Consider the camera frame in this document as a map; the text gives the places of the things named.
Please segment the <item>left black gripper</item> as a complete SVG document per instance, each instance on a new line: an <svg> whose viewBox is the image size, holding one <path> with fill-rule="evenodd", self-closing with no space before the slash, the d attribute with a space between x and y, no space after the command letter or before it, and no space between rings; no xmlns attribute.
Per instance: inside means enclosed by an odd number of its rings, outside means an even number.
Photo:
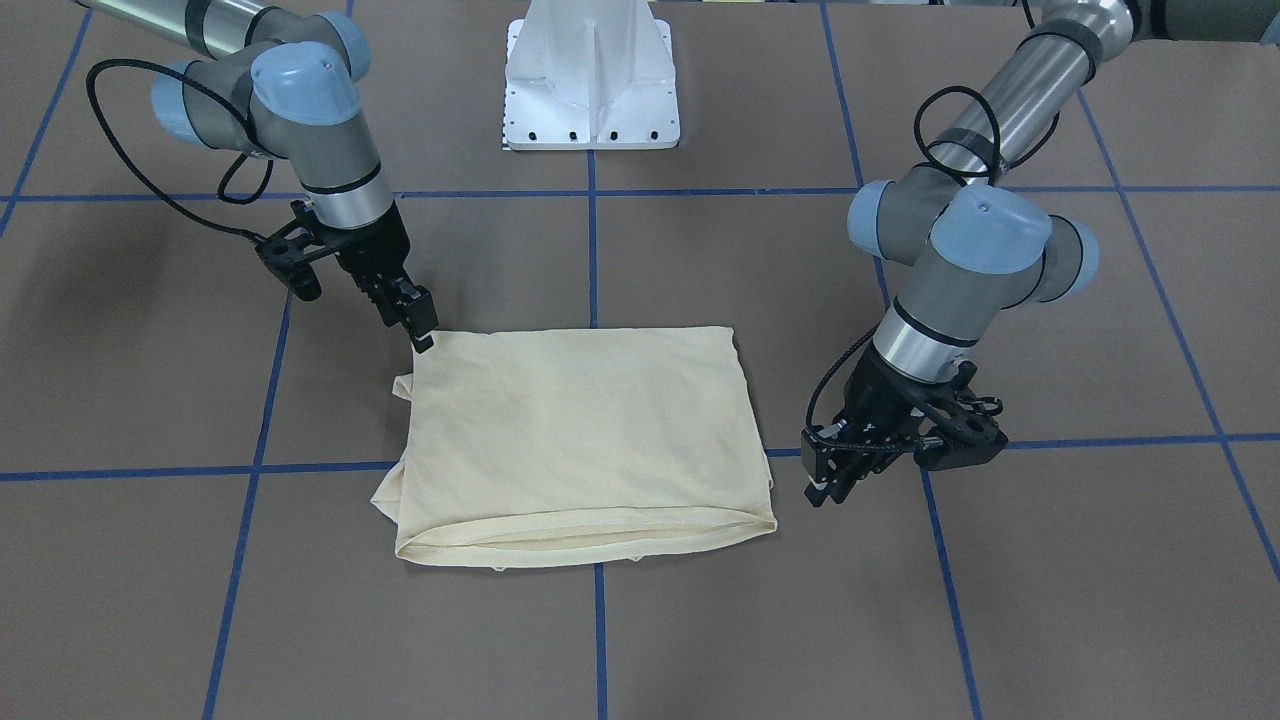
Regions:
<svg viewBox="0 0 1280 720"><path fill-rule="evenodd" d="M928 470L961 466L961 368L923 383L867 348L844 387L844 407L829 427L801 432L808 501L842 503L855 484L902 455Z"/></svg>

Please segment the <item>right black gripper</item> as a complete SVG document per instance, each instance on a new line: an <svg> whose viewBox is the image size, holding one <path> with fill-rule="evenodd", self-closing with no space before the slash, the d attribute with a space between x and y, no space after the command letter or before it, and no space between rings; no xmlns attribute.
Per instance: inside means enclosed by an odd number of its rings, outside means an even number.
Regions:
<svg viewBox="0 0 1280 720"><path fill-rule="evenodd" d="M401 211L392 204L376 220L360 228L337 228L320 222L312 202L300 204L303 227L324 247L335 252L339 266L379 311L385 327L401 325L413 351L428 351L438 328L433 296L415 284L404 270L410 238Z"/></svg>

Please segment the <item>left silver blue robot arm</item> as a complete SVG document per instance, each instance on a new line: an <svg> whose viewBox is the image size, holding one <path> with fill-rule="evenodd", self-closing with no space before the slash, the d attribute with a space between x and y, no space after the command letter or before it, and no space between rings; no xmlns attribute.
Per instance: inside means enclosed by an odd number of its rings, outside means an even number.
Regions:
<svg viewBox="0 0 1280 720"><path fill-rule="evenodd" d="M996 315L1083 290L1100 243L1000 181L1030 159L1065 102L1101 67L1146 40L1275 45L1275 1L1047 1L1012 55L896 181L863 186L847 213L860 250L911 268L879 324L856 341L844 405L804 421L810 505L842 503L909 456L929 471L988 462L1009 443L1004 405L972 388L974 347Z"/></svg>

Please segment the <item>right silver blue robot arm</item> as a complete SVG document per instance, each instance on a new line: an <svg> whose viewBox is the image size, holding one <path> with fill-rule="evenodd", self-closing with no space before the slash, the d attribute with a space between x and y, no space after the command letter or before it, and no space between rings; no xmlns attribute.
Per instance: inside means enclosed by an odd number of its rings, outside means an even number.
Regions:
<svg viewBox="0 0 1280 720"><path fill-rule="evenodd" d="M93 9L183 44L198 60L151 64L154 113L174 137L239 159L288 161L305 192L273 234L238 229L297 299L333 256L415 351L433 346L430 292L404 269L410 238L364 115L371 51L342 13L297 15L262 1L96 1Z"/></svg>

